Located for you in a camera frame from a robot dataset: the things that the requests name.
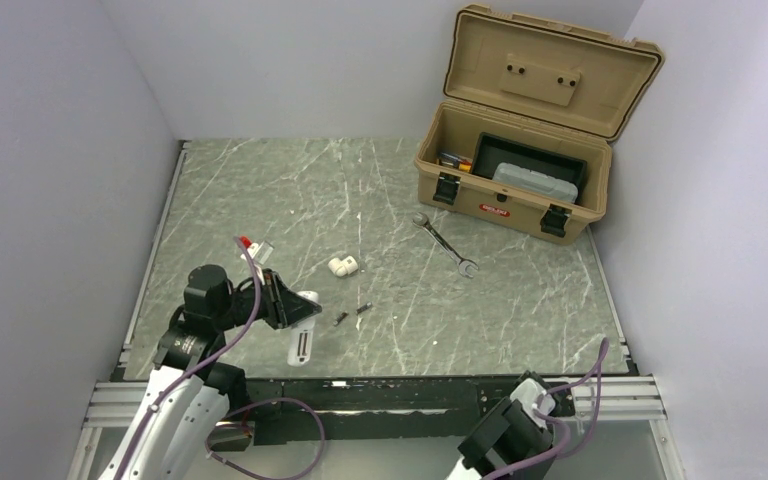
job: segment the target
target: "table surface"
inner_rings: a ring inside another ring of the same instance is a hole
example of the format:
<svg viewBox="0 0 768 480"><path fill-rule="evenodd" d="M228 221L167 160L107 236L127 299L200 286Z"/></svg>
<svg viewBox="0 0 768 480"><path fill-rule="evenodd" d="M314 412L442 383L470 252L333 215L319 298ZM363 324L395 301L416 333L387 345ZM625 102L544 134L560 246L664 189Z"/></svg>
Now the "table surface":
<svg viewBox="0 0 768 480"><path fill-rule="evenodd" d="M603 336L603 371L626 373L589 237L562 247L416 200L408 138L199 140L185 145L140 307L125 378L146 379L187 274L222 265L248 277L233 236L267 240L267 261L296 291L319 292L312 358L287 364L289 331L256 322L223 362L250 377L583 373ZM426 213L480 271L474 279L411 222ZM335 257L361 270L335 277ZM358 318L354 310L372 302ZM352 312L339 326L333 320ZM236 333L231 331L228 338Z"/></svg>

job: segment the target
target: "black latch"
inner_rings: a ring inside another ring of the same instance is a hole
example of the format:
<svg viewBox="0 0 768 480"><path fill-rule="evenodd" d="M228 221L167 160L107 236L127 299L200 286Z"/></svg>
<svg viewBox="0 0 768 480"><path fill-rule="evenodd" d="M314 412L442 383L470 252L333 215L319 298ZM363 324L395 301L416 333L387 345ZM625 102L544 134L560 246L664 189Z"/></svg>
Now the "black latch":
<svg viewBox="0 0 768 480"><path fill-rule="evenodd" d="M441 173L437 177L437 190L432 197L435 202L443 202L449 205L455 204L455 197L458 196L458 187L461 184L461 177Z"/></svg>
<svg viewBox="0 0 768 480"><path fill-rule="evenodd" d="M567 235L564 226L567 224L570 210L557 205L549 205L549 210L540 219L540 231L556 237L564 238Z"/></svg>

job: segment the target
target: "tan tool box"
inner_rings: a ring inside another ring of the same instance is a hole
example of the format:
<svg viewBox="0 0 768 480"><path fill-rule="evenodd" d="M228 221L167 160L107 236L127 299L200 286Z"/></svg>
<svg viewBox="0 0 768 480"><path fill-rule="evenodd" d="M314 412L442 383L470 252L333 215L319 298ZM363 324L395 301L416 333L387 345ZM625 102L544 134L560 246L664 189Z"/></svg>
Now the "tan tool box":
<svg viewBox="0 0 768 480"><path fill-rule="evenodd" d="M415 159L419 201L567 245L605 215L612 150L664 62L657 45L469 5ZM587 163L576 204L438 163L473 158L482 133Z"/></svg>

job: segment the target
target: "wrench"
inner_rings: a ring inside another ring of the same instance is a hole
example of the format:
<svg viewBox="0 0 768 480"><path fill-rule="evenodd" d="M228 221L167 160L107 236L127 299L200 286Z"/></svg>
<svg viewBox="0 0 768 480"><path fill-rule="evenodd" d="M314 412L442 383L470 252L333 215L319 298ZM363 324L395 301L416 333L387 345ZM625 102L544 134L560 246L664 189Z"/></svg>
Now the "wrench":
<svg viewBox="0 0 768 480"><path fill-rule="evenodd" d="M431 235L431 238L436 240L437 244L443 247L443 250L445 250L446 253L449 254L450 257L452 257L452 260L454 260L455 263L458 264L458 273L460 273L466 278L472 278L472 272L470 272L467 269L472 267L475 270L478 270L478 265L476 265L475 262L473 262L472 260L468 260L458 255L458 252L456 252L455 249L452 248L451 245L449 245L449 242L447 242L443 237L441 237L440 234L437 233L437 230L434 230L434 227L431 226L431 222L428 220L428 215L417 212L416 215L414 215L413 217L413 224L416 225L417 227L424 228L425 231L428 232L429 235Z"/></svg>

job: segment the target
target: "white pipe fitting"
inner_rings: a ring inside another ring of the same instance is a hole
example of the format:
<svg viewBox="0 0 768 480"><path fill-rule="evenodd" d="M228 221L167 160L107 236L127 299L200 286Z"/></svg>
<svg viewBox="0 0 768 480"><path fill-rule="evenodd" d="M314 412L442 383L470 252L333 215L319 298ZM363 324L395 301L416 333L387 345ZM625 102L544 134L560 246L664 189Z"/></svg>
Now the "white pipe fitting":
<svg viewBox="0 0 768 480"><path fill-rule="evenodd" d="M338 277L351 275L357 271L357 268L357 262L351 255L342 260L335 257L332 258L330 262L328 262L328 269L331 270L331 273Z"/></svg>

